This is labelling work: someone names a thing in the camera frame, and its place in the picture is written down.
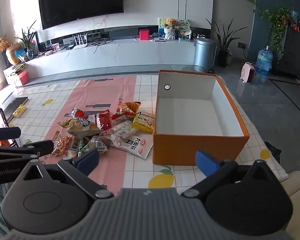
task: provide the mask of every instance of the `water bottle jug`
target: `water bottle jug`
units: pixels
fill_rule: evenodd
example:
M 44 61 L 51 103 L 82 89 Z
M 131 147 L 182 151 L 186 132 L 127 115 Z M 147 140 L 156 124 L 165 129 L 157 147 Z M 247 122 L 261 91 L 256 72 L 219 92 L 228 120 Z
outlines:
M 271 69 L 271 63 L 273 60 L 273 55 L 269 50 L 269 46 L 262 49 L 258 53 L 258 59 L 256 63 L 256 71 L 262 75 L 268 75 L 269 69 Z

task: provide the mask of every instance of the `wall-mounted television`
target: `wall-mounted television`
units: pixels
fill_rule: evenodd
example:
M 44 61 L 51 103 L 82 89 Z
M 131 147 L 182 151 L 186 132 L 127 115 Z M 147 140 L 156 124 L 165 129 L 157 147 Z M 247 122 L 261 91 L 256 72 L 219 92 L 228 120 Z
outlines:
M 87 17 L 123 13 L 123 0 L 39 0 L 42 28 Z

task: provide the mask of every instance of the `silver trash can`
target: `silver trash can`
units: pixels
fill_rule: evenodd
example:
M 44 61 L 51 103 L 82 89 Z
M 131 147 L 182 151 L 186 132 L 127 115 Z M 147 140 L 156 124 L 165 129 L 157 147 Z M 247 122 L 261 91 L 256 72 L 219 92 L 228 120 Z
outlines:
M 217 51 L 217 43 L 205 38 L 197 38 L 194 42 L 194 70 L 207 73 L 212 69 Z

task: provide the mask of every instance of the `beige sofa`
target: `beige sofa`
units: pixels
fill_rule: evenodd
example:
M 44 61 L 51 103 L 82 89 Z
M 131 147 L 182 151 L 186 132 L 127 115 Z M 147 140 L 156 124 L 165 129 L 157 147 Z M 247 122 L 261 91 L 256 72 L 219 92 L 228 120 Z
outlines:
M 292 218 L 286 232 L 295 240 L 300 240 L 300 171 L 289 174 L 289 178 L 282 181 L 281 185 L 287 192 L 293 205 Z

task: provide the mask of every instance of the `lemon print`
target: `lemon print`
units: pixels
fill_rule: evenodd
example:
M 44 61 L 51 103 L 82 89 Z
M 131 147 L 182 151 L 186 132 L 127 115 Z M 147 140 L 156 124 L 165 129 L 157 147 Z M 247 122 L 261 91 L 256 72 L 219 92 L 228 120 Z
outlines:
M 25 141 L 25 145 L 32 143 L 32 141 L 30 141 L 30 139 Z
M 53 102 L 53 99 L 48 99 L 48 100 L 46 100 L 43 104 L 42 104 L 42 106 L 45 106 L 45 105 L 47 105 L 47 104 L 51 104 Z
M 270 158 L 269 151 L 267 149 L 261 150 L 261 152 L 260 152 L 260 159 L 267 160 L 269 158 Z
M 169 166 L 164 167 L 166 169 L 159 171 L 162 174 L 156 175 L 151 178 L 151 180 L 149 180 L 148 188 L 167 188 L 172 186 L 174 181 L 174 174 L 172 173 L 172 170 Z

